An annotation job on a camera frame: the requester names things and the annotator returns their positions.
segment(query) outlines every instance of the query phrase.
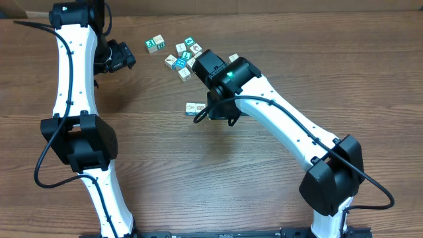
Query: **wooden table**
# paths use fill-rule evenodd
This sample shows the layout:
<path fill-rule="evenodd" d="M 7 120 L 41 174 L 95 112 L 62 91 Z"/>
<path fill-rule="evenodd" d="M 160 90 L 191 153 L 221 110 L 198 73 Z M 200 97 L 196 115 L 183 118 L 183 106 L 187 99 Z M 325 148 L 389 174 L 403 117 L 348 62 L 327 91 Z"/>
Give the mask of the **wooden table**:
<path fill-rule="evenodd" d="M 395 196 L 387 211 L 354 211 L 348 224 L 374 237 L 423 236 L 423 15 L 310 13 L 114 18 L 109 39 L 135 54 L 132 70 L 96 76 L 96 103 L 119 141 L 117 174 L 141 231 L 246 231 L 308 227 L 298 192 L 304 172 L 252 118 L 193 124 L 187 102 L 205 102 L 197 78 L 182 83 L 165 66 L 193 36 L 223 59 L 251 60 L 312 121 L 362 145 L 365 171 Z M 164 50 L 148 54 L 157 34 Z M 40 120 L 56 99 L 56 40 L 0 21 L 0 237 L 77 237 L 100 225 L 82 182 L 35 185 L 46 142 Z M 51 151 L 45 183 L 73 175 Z M 384 204 L 370 183 L 354 204 Z"/>

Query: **green symbol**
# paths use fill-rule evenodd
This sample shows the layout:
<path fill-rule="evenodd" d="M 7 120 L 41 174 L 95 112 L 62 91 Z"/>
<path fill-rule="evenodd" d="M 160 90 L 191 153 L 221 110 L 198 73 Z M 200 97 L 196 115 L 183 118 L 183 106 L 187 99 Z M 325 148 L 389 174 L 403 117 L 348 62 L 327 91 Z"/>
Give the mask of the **green symbol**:
<path fill-rule="evenodd" d="M 191 58 L 192 54 L 190 52 L 183 52 L 182 53 L 182 59 L 189 60 Z"/>
<path fill-rule="evenodd" d="M 233 72 L 232 71 L 230 71 L 230 72 L 227 72 L 227 74 L 226 74 L 230 79 L 232 79 L 233 78 L 233 76 L 234 76 L 234 74 L 233 74 Z"/>
<path fill-rule="evenodd" d="M 192 37 L 189 37 L 189 38 L 185 39 L 185 44 L 186 44 L 187 46 L 190 46 L 190 45 L 192 45 L 193 43 L 195 43 L 195 41 L 194 41 L 194 39 L 193 39 Z"/>
<path fill-rule="evenodd" d="M 160 44 L 157 45 L 157 49 L 159 49 L 159 50 L 163 49 L 165 46 L 166 46 L 165 43 L 161 42 Z"/>
<path fill-rule="evenodd" d="M 155 46 L 155 45 L 156 45 L 156 43 L 154 43 L 154 40 L 153 40 L 153 39 L 151 39 L 151 40 L 146 41 L 146 42 L 145 42 L 145 45 L 146 45 L 148 48 L 151 48 L 151 47 Z"/>

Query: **small cube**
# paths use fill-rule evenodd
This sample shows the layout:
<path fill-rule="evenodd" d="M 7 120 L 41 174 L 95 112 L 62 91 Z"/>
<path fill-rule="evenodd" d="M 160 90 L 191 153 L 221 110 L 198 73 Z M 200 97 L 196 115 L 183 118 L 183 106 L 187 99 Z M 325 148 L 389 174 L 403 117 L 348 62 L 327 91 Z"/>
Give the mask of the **small cube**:
<path fill-rule="evenodd" d="M 181 58 L 184 60 L 190 60 L 192 57 L 192 53 L 191 52 L 183 52 Z"/>
<path fill-rule="evenodd" d="M 161 35 L 153 37 L 153 40 L 154 40 L 154 43 L 156 43 L 158 50 L 163 49 L 166 46 L 165 40 L 163 39 Z"/>
<path fill-rule="evenodd" d="M 196 41 L 193 39 L 193 37 L 188 37 L 187 39 L 185 39 L 184 40 L 184 42 L 185 42 L 185 46 L 187 47 L 187 48 L 189 48 L 189 47 L 191 47 L 193 44 L 195 44 L 196 43 Z"/>
<path fill-rule="evenodd" d="M 175 69 L 176 65 L 176 61 L 178 59 L 176 59 L 174 56 L 169 55 L 166 59 L 165 59 L 165 63 L 167 65 L 167 67 L 169 67 L 170 69 Z"/>
<path fill-rule="evenodd" d="M 194 65 L 194 63 L 196 62 L 196 59 L 195 58 L 191 58 L 190 60 L 188 60 L 187 62 L 186 62 L 186 67 L 190 70 L 190 71 L 192 71 L 192 66 Z"/>
<path fill-rule="evenodd" d="M 185 68 L 186 60 L 179 58 L 175 63 L 176 70 L 180 71 L 181 69 Z"/>
<path fill-rule="evenodd" d="M 186 112 L 187 116 L 195 116 L 196 115 L 196 104 L 195 103 L 187 103 L 185 112 Z"/>
<path fill-rule="evenodd" d="M 186 67 L 178 71 L 178 73 L 180 79 L 182 79 L 184 82 L 191 78 L 191 72 Z"/>
<path fill-rule="evenodd" d="M 196 55 L 196 54 L 198 54 L 199 52 L 203 52 L 203 49 L 197 44 L 197 43 L 195 43 L 195 44 L 193 44 L 191 47 L 190 47 L 190 51 L 194 54 L 194 55 Z"/>
<path fill-rule="evenodd" d="M 176 45 L 176 51 L 178 52 L 178 56 L 182 56 L 182 54 L 186 51 L 186 47 L 184 43 Z"/>
<path fill-rule="evenodd" d="M 153 53 L 157 51 L 157 45 L 156 43 L 154 43 L 153 39 L 146 41 L 145 45 L 147 46 L 147 50 L 149 53 Z"/>
<path fill-rule="evenodd" d="M 203 52 L 198 52 L 198 54 L 196 54 L 196 55 L 194 56 L 194 59 L 198 58 L 198 56 L 200 56 L 202 53 L 203 53 Z"/>
<path fill-rule="evenodd" d="M 201 110 L 205 109 L 206 105 L 204 103 L 197 103 L 196 104 L 196 114 L 200 113 Z"/>
<path fill-rule="evenodd" d="M 229 61 L 232 63 L 234 62 L 236 59 L 238 59 L 238 54 L 234 54 L 232 56 L 229 56 Z"/>

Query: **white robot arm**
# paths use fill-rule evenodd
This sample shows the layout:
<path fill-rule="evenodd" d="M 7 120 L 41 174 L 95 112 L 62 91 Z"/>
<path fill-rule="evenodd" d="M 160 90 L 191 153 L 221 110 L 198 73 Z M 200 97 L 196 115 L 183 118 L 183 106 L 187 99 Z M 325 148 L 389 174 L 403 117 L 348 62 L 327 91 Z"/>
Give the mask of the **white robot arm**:
<path fill-rule="evenodd" d="M 113 73 L 125 66 L 131 69 L 135 58 L 125 42 L 105 40 L 103 0 L 56 3 L 49 17 L 51 26 L 16 22 L 55 34 L 58 42 L 58 95 L 53 118 L 41 122 L 48 145 L 37 163 L 34 178 L 43 188 L 81 179 L 100 220 L 100 237 L 136 237 L 134 218 L 116 178 L 116 134 L 98 116 L 94 97 L 94 75 Z M 72 131 L 74 127 L 80 127 L 80 131 Z M 38 170 L 49 146 L 78 176 L 51 185 L 38 180 Z"/>
<path fill-rule="evenodd" d="M 208 114 L 212 120 L 228 119 L 233 126 L 241 114 L 248 114 L 288 148 L 306 172 L 299 191 L 315 210 L 307 237 L 344 237 L 346 214 L 365 178 L 385 192 L 364 174 L 358 141 L 352 136 L 341 140 L 307 119 L 247 59 L 238 58 L 228 65 L 207 50 L 197 58 L 192 70 L 210 90 L 208 106 L 194 118 L 194 123 Z"/>

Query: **black cable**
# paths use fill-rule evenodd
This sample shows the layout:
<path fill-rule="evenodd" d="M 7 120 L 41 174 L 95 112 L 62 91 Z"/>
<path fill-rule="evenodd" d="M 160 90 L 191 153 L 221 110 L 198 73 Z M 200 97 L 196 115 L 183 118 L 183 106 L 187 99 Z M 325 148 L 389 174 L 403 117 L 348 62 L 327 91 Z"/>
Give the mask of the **black cable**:
<path fill-rule="evenodd" d="M 224 100 L 216 102 L 213 105 L 209 105 L 205 109 L 201 110 L 200 113 L 198 113 L 194 117 L 194 123 L 197 124 L 198 122 L 201 122 L 209 114 L 209 112 L 212 109 L 214 109 L 214 108 L 216 108 L 216 107 L 218 107 L 222 104 L 232 102 L 232 101 L 235 101 L 235 100 L 239 100 L 239 99 L 259 100 L 259 101 L 262 101 L 262 102 L 267 102 L 269 106 L 273 105 L 276 108 L 280 109 L 289 118 L 291 118 L 291 120 L 293 120 L 316 144 L 318 144 L 323 149 L 325 149 L 329 153 L 329 155 L 331 155 L 333 158 L 336 158 L 339 161 L 343 162 L 348 168 L 352 169 L 353 171 L 355 171 L 359 175 L 363 176 L 370 183 L 372 183 L 378 189 L 380 189 L 380 191 L 382 191 L 389 198 L 389 204 L 383 205 L 383 206 L 349 206 L 347 208 L 344 208 L 343 211 L 342 211 L 342 220 L 341 220 L 341 228 L 340 228 L 341 236 L 343 234 L 343 227 L 344 227 L 344 222 L 345 222 L 345 219 L 346 219 L 346 214 L 350 213 L 349 212 L 350 210 L 353 210 L 353 209 L 386 210 L 386 209 L 392 208 L 394 206 L 394 204 L 395 204 L 394 197 L 384 186 L 379 184 L 376 180 L 372 179 L 369 175 L 365 174 L 363 171 L 357 169 L 357 167 L 353 166 L 350 162 L 348 162 L 347 160 L 342 158 L 339 154 L 337 154 L 332 149 L 327 147 L 323 142 L 321 142 L 318 138 L 316 138 L 295 116 L 293 116 L 288 110 L 286 110 L 283 106 L 276 103 L 274 100 L 266 99 L 266 98 L 263 98 L 263 97 L 256 97 L 256 96 L 237 96 L 237 97 L 233 97 L 233 98 L 230 98 L 230 99 L 224 99 Z"/>
<path fill-rule="evenodd" d="M 109 214 L 108 214 L 107 207 L 106 207 L 106 203 L 104 202 L 104 197 L 103 197 L 103 195 L 102 195 L 102 192 L 101 192 L 100 186 L 98 185 L 98 182 L 97 182 L 97 180 L 96 180 L 95 178 L 93 178 L 92 176 L 89 176 L 89 175 L 77 175 L 77 176 L 74 176 L 74 177 L 71 177 L 71 178 L 65 179 L 65 180 L 63 180 L 63 181 L 61 181 L 61 182 L 57 182 L 57 183 L 55 183 L 55 184 L 43 184 L 42 182 L 40 182 L 40 180 L 39 180 L 39 178 L 38 178 L 38 172 L 39 172 L 39 170 L 40 170 L 41 163 L 42 163 L 42 161 L 43 161 L 44 157 L 46 156 L 47 151 L 48 151 L 48 150 L 49 150 L 49 148 L 52 146 L 52 143 L 54 142 L 54 140 L 56 139 L 56 137 L 58 136 L 58 134 L 60 133 L 60 131 L 63 129 L 63 126 L 64 126 L 64 124 L 65 124 L 65 121 L 66 121 L 66 119 L 67 119 L 67 117 L 68 117 L 68 115 L 69 115 L 69 111 L 70 111 L 70 109 L 71 109 L 71 104 L 72 104 L 72 102 L 71 102 L 71 100 L 72 100 L 72 86 L 73 86 L 73 62 L 72 62 L 72 52 L 71 52 L 71 49 L 69 48 L 69 46 L 68 46 L 67 42 L 65 41 L 65 39 L 63 39 L 63 38 L 62 38 L 62 37 L 61 37 L 61 36 L 60 36 L 57 32 L 55 32 L 54 30 L 50 30 L 49 28 L 46 28 L 46 27 L 45 27 L 45 24 L 42 24 L 42 23 L 37 23 L 37 22 L 25 22 L 25 21 L 18 21 L 18 20 L 15 20 L 15 21 L 13 21 L 13 22 L 14 22 L 14 23 L 16 23 L 16 24 L 21 24 L 21 25 L 23 25 L 23 26 L 29 26 L 29 27 L 33 27 L 33 28 L 40 29 L 40 30 L 44 30 L 44 31 L 46 31 L 46 32 L 49 32 L 49 33 L 51 33 L 51 34 L 55 35 L 57 38 L 59 38 L 59 40 L 60 40 L 60 41 L 63 43 L 63 45 L 65 46 L 66 51 L 67 51 L 67 57 L 68 57 L 68 59 L 69 59 L 69 88 L 68 88 L 68 92 L 67 92 L 67 101 L 66 101 L 66 110 L 65 110 L 65 114 L 63 115 L 63 118 L 61 119 L 61 122 L 60 122 L 60 124 L 59 124 L 58 128 L 57 128 L 57 129 L 56 129 L 56 131 L 53 133 L 52 137 L 50 138 L 50 140 L 48 141 L 48 143 L 47 143 L 47 145 L 45 146 L 44 150 L 42 151 L 42 153 L 41 153 L 41 155 L 40 155 L 40 158 L 38 159 L 38 162 L 37 162 L 37 164 L 36 164 L 36 166 L 35 166 L 35 170 L 34 170 L 34 180 L 35 180 L 35 183 L 36 183 L 38 186 L 42 187 L 42 188 L 56 188 L 56 187 L 61 186 L 61 185 L 63 185 L 63 184 L 66 184 L 66 183 L 69 183 L 69 182 L 71 182 L 71 181 L 74 181 L 74 180 L 76 180 L 76 179 L 81 179 L 81 178 L 87 178 L 87 179 L 90 179 L 90 180 L 93 182 L 93 184 L 95 185 L 96 189 L 97 189 L 98 196 L 100 197 L 101 205 L 102 205 L 102 207 L 103 207 L 104 214 L 105 214 L 105 216 L 106 216 L 107 222 L 110 224 L 110 227 L 111 227 L 111 229 L 112 229 L 112 231 L 113 231 L 113 234 L 114 234 L 115 238 L 119 238 L 119 236 L 118 236 L 118 234 L 117 234 L 117 232 L 116 232 L 116 229 L 115 229 L 115 228 L 114 228 L 114 226 L 113 226 L 112 220 L 110 219 L 110 216 L 109 216 Z"/>
<path fill-rule="evenodd" d="M 108 28 L 107 28 L 107 31 L 104 33 L 104 36 L 108 36 L 110 32 L 112 31 L 112 10 L 110 10 L 110 7 L 108 6 L 107 3 L 104 3 L 104 5 L 106 5 L 107 7 L 108 16 L 109 16 Z"/>

